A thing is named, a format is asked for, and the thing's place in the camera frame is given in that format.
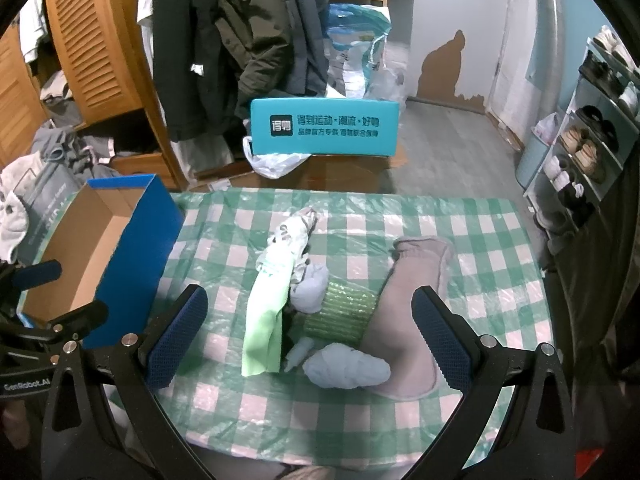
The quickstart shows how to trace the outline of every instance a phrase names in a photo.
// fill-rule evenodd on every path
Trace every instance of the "blue gripper pad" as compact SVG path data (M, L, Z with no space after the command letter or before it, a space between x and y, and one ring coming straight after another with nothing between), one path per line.
M55 282L62 274L62 266L57 260L17 269L12 277L12 285L18 290L29 290L45 283Z
M194 290L180 312L158 339L146 359L145 383L152 391L165 388L174 378L198 330L207 317L209 300L201 286Z
M480 351L474 341L478 336L462 317L449 311L430 286L414 292L411 307L414 323L447 384L466 395L480 359Z

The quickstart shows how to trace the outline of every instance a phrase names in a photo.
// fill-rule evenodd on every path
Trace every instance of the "red object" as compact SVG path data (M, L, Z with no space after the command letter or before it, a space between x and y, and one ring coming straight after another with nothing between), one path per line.
M589 449L576 453L575 477L580 478L582 475L584 475L603 451L603 449Z

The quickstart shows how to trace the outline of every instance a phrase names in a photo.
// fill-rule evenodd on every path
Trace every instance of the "gray wooden floor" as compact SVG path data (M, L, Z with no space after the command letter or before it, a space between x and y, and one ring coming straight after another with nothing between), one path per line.
M514 149L485 116L407 102L399 137L408 164L389 170L380 192L443 198L507 198L516 203L539 258L546 235L533 222L515 178Z

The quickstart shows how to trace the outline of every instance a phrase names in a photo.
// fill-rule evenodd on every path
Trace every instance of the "table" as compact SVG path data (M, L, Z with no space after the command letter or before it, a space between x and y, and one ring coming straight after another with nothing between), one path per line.
M394 402L365 390L322 390L296 370L240 375L246 302L269 233L306 206L320 219L312 261L331 275L382 288L393 241L438 235L453 242L447 305L477 333L534 349L552 341L540 270L516 207L508 200L236 189L175 196L185 222L154 308L189 283L204 287L209 313L159 399L187 441L235 456L291 464L373 468L415 461L460 399L446 383L427 397ZM485 457L511 391L497 407L469 463Z

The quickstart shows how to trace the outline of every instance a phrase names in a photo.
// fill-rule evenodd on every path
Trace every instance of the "bolt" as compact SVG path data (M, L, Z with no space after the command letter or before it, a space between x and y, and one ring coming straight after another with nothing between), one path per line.
M71 354L76 348L78 348L78 343L75 341L67 341L62 349L65 351L65 354Z
M138 336L133 333L128 333L122 336L122 339L120 340L120 342L124 346L135 345L138 342Z
M556 352L556 349L553 348L549 343L542 343L542 345L540 345L540 349L542 350L542 353L545 355L553 355Z
M482 343L482 346L485 346L487 348L493 348L498 344L495 337L488 334L481 335L480 342Z

